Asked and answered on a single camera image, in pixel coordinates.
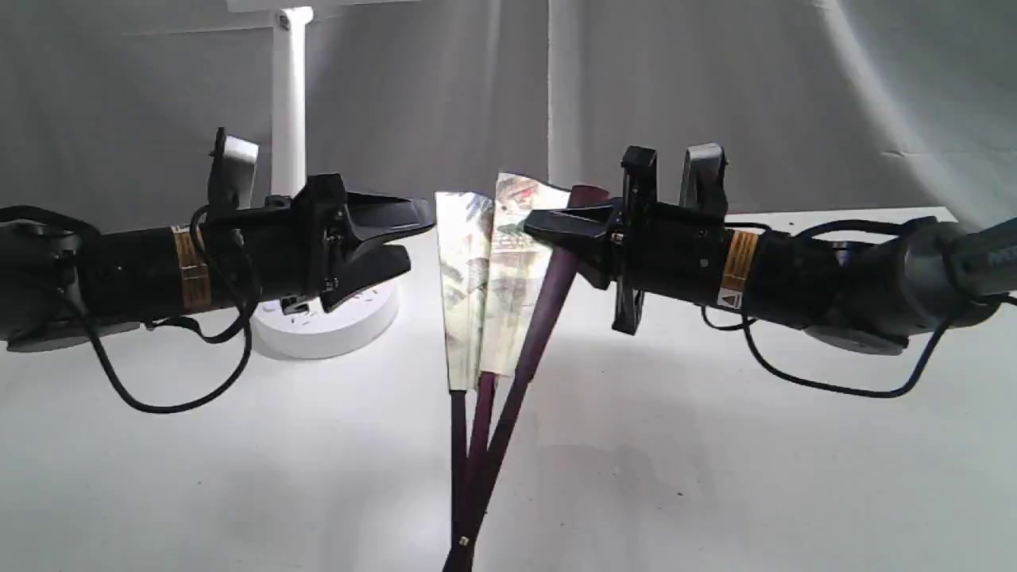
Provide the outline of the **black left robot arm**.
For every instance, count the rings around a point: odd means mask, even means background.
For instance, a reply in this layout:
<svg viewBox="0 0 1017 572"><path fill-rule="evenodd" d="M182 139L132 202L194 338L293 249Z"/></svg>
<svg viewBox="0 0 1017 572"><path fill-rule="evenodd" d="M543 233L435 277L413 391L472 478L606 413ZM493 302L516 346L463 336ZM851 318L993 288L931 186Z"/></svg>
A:
<svg viewBox="0 0 1017 572"><path fill-rule="evenodd" d="M406 274L402 238L435 227L428 201L350 191L338 173L309 177L294 198L215 209L188 225L101 233L37 207L2 210L2 340L13 352L233 307L257 294L289 314L317 298L327 311Z"/></svg>

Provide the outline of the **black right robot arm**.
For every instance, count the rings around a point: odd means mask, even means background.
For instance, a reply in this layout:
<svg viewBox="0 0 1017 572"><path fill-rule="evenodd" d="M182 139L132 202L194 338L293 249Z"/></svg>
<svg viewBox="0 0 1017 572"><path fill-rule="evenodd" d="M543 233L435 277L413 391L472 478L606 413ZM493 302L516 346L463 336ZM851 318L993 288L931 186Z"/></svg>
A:
<svg viewBox="0 0 1017 572"><path fill-rule="evenodd" d="M651 293L802 330L859 354L897 355L957 313L967 328L1015 290L1015 221L977 232L934 217L843 218L791 234L726 220L721 145L690 146L676 205L657 198L657 153L629 146L620 198L532 211L524 232L615 285L614 330L633 334Z"/></svg>

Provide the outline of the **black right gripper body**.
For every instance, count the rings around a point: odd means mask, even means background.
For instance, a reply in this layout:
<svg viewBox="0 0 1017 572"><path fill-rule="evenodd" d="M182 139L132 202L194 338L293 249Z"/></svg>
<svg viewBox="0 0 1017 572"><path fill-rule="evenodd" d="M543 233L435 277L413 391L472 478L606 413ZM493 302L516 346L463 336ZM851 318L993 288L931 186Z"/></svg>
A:
<svg viewBox="0 0 1017 572"><path fill-rule="evenodd" d="M741 312L755 233L658 196L658 153L631 145L622 156L613 329L635 334L646 294Z"/></svg>

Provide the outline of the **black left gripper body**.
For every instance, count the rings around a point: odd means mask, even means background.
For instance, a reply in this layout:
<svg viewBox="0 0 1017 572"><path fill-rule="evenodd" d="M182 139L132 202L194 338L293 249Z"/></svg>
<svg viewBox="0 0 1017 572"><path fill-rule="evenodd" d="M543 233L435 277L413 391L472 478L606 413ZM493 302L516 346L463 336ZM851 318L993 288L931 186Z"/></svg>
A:
<svg viewBox="0 0 1017 572"><path fill-rule="evenodd" d="M213 173L207 205L194 214L177 253L171 314L264 301L297 311L316 298L333 311L354 296L354 195L342 175L313 175L293 198L251 207L248 176Z"/></svg>

